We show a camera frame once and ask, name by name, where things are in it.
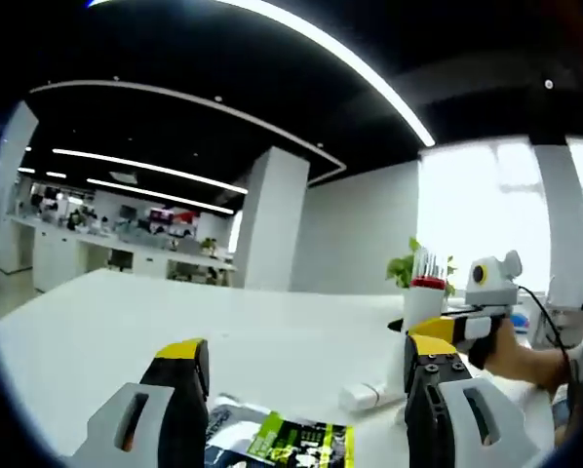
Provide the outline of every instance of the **office chair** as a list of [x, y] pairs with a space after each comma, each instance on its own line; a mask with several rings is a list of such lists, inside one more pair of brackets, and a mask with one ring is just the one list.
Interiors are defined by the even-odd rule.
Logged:
[[111, 250], [109, 259], [107, 260], [107, 266], [116, 267], [122, 272], [125, 268], [133, 268], [133, 265], [134, 255], [131, 252]]

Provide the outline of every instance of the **computer monitor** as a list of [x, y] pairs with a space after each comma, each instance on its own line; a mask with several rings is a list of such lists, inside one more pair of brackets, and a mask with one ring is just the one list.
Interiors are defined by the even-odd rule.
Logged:
[[150, 214], [148, 215], [148, 219], [151, 222], [156, 222], [158, 224], [172, 224], [173, 217], [175, 214], [169, 210], [158, 210], [156, 208], [152, 208]]
[[147, 232], [150, 232], [151, 230], [151, 221], [149, 221], [148, 219], [139, 219], [137, 221], [137, 227], [139, 229], [144, 229]]
[[31, 199], [29, 200], [29, 204], [35, 208], [40, 207], [41, 203], [42, 203], [42, 195], [38, 195], [37, 193], [34, 193], [31, 196]]
[[120, 212], [118, 213], [123, 219], [128, 219], [129, 221], [134, 221], [137, 218], [137, 210], [134, 207], [129, 207], [127, 205], [122, 205], [120, 207]]
[[56, 200], [58, 198], [59, 190], [53, 187], [47, 187], [45, 189], [45, 198], [49, 200]]

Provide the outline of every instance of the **human arm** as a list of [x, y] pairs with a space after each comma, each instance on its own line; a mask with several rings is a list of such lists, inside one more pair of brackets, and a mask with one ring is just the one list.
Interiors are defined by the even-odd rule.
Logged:
[[501, 377], [533, 383], [552, 395], [568, 382], [569, 376], [560, 349], [534, 350], [521, 346], [510, 319], [504, 319], [497, 331], [495, 351], [486, 358], [485, 369]]

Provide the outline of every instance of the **black ceiling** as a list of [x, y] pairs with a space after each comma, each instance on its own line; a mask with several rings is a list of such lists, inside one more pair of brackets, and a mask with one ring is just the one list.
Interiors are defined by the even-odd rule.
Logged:
[[[272, 145], [306, 158], [310, 178], [335, 169], [286, 138], [173, 97], [91, 86], [27, 93], [68, 80], [117, 77], [201, 98], [221, 96], [225, 105], [311, 144], [322, 143], [348, 166], [339, 176], [414, 159], [423, 146], [349, 67], [295, 31], [253, 12], [214, 0], [115, 0], [89, 10], [83, 2], [65, 1], [51, 9], [42, 3], [29, 10], [31, 20], [16, 23], [22, 42], [10, 46], [7, 60], [8, 70], [19, 71], [20, 83], [12, 88], [40, 120], [24, 161], [38, 173], [64, 172], [71, 184], [85, 184], [87, 177], [109, 180], [107, 164], [54, 155], [55, 147], [150, 162], [229, 183]], [[537, 59], [552, 57], [573, 73], [571, 67], [583, 61], [581, 52], [536, 2], [271, 3], [340, 40], [388, 82], [464, 55], [514, 51], [531, 58], [532, 74], [540, 76], [533, 85], [413, 106], [438, 144], [514, 134], [583, 135], [582, 82], [545, 90], [542, 81], [550, 61]], [[387, 111], [374, 118], [340, 113], [361, 95], [367, 95], [369, 106]], [[202, 183], [137, 174], [138, 186], [151, 190], [209, 203], [220, 195], [220, 189]]]

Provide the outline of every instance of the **office desk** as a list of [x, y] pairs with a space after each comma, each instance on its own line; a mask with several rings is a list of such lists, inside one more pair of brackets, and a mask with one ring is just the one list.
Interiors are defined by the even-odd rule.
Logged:
[[[352, 424], [356, 466], [408, 466], [395, 407], [352, 415], [337, 404], [342, 385], [385, 374], [402, 339], [386, 324], [401, 310], [398, 296], [259, 292], [98, 270], [1, 320], [0, 362], [38, 435], [70, 454], [86, 438], [88, 418], [125, 382], [139, 381], [159, 349], [202, 336], [210, 342], [212, 396]], [[528, 434], [550, 447], [547, 394], [493, 381], [524, 409]]]
[[[35, 217], [7, 216], [1, 224], [4, 233], [17, 232], [20, 226], [34, 229], [33, 240], [33, 281], [37, 290], [46, 292], [66, 281], [70, 281], [89, 271], [104, 266], [108, 250], [130, 252], [134, 255], [133, 272], [137, 275], [166, 278], [171, 261], [212, 267], [218, 270], [235, 271], [235, 267], [224, 261], [204, 255], [171, 252], [137, 244], [130, 244], [117, 238], [83, 234], [43, 222]], [[0, 268], [13, 268], [14, 259], [21, 246], [16, 244], [20, 236], [11, 235], [8, 246], [0, 245]]]

